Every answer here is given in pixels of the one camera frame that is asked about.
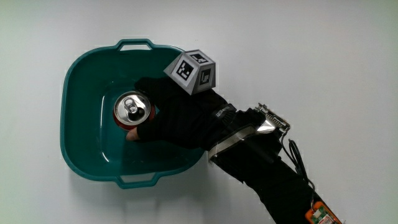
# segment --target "gloved hand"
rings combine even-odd
[[[213,90],[189,95],[171,78],[141,78],[135,84],[159,109],[155,118],[131,130],[127,140],[164,140],[188,149],[208,149],[225,126],[212,116],[227,102]]]

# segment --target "electronic component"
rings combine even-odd
[[[313,210],[310,209],[305,218],[311,224],[341,224],[336,215],[322,202],[315,203]]]

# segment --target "white table surface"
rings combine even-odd
[[[67,69],[87,50],[136,38],[204,51],[219,94],[289,120],[309,177],[342,220],[395,223],[397,12],[386,0],[2,1],[0,223],[273,223],[251,189],[204,158],[130,190],[66,165]]]

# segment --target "red soda can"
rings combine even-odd
[[[148,97],[138,91],[129,91],[121,95],[113,107],[113,119],[116,124],[130,131],[155,117],[155,105]]]

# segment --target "fiducial marker cube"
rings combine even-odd
[[[200,50],[182,52],[164,72],[190,95],[216,86],[216,63]]]

